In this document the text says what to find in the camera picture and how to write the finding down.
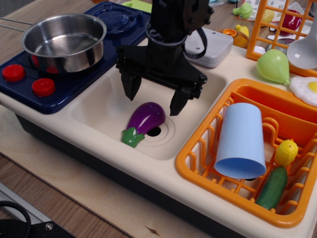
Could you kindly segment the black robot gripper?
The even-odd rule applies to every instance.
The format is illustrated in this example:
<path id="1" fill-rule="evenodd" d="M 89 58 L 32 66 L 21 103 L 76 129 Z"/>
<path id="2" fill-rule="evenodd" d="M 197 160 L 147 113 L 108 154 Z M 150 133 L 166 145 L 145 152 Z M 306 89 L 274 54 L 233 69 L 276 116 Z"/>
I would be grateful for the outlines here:
<path id="1" fill-rule="evenodd" d="M 125 95 L 133 101 L 142 78 L 175 90 L 170 116 L 177 116 L 189 99 L 199 98 L 207 77 L 191 65 L 182 46 L 163 46 L 148 40 L 146 46 L 120 45 L 116 67 Z"/>

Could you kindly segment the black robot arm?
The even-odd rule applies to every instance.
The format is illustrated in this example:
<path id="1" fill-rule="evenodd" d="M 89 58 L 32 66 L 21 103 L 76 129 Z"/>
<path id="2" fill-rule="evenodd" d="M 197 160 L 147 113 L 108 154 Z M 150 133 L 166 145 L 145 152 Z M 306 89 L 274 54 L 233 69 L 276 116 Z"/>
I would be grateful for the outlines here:
<path id="1" fill-rule="evenodd" d="M 207 38 L 202 30 L 210 24 L 213 9 L 207 0 L 155 0 L 151 18 L 146 24 L 146 46 L 117 47 L 116 67 L 121 73 L 125 95 L 133 100 L 142 79 L 174 89 L 170 115 L 178 115 L 188 100 L 198 98 L 207 77 L 192 66 L 187 58 L 199 59 L 207 51 Z M 197 31 L 204 49 L 187 53 L 187 36 Z"/>

